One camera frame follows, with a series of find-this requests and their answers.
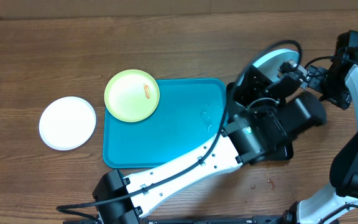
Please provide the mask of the yellow plate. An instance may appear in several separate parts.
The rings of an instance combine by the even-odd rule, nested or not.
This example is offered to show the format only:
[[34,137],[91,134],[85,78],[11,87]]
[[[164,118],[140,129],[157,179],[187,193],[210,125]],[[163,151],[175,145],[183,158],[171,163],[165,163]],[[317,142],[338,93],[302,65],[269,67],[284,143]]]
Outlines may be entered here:
[[116,119],[135,123],[147,119],[157,109],[160,89],[147,72],[124,70],[108,81],[104,91],[107,110]]

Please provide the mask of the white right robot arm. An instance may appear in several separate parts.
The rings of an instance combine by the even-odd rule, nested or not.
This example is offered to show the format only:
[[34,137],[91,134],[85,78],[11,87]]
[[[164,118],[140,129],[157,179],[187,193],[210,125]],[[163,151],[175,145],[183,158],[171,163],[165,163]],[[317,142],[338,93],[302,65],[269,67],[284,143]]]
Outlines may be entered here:
[[358,209],[358,64],[344,81],[353,98],[357,132],[334,158],[329,183],[310,198],[295,202],[275,223],[332,223]]

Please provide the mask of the white pink plate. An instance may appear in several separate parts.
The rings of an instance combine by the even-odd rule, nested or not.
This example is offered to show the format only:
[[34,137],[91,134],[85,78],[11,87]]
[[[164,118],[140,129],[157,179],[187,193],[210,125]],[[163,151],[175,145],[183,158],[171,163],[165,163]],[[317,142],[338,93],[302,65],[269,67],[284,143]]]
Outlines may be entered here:
[[42,141],[54,150],[69,151],[83,145],[96,128],[96,112],[84,99],[59,98],[49,104],[39,121]]

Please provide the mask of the light blue plate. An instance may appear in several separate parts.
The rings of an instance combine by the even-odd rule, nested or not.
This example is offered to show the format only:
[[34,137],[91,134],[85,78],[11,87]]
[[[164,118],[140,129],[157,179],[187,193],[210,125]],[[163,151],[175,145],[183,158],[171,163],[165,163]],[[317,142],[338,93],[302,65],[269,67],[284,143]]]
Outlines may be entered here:
[[279,74],[278,69],[282,63],[287,60],[297,61],[298,58],[299,53],[294,50],[278,49],[265,54],[252,65],[272,82],[277,82]]

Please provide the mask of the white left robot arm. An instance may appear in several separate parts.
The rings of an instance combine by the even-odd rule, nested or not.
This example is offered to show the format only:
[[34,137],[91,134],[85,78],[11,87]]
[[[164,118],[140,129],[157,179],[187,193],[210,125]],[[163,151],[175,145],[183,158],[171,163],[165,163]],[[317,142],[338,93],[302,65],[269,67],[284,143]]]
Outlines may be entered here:
[[226,124],[196,149],[156,168],[123,176],[104,174],[93,191],[97,223],[139,223],[168,198],[210,177],[246,164],[286,161],[303,131],[326,122],[317,97],[296,89],[306,70],[291,60],[281,65],[250,65],[228,84]]

